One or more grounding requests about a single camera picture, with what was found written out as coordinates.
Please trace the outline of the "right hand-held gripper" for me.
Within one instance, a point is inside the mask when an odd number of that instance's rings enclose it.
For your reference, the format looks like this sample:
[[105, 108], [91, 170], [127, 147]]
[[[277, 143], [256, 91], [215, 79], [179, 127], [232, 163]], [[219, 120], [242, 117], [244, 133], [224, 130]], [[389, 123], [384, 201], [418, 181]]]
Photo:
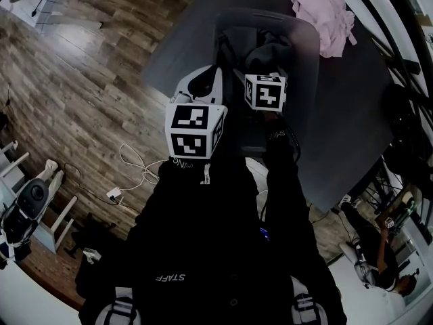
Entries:
[[247, 74], [244, 100], [253, 110], [282, 112], [286, 102], [286, 79], [271, 75]]

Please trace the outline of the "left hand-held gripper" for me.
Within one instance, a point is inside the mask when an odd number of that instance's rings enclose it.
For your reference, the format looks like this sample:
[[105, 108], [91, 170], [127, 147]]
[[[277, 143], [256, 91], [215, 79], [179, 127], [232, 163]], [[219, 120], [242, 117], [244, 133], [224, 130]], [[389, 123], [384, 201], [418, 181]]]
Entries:
[[166, 107], [165, 136], [170, 156], [208, 160], [223, 135], [223, 73], [216, 65], [183, 77]]

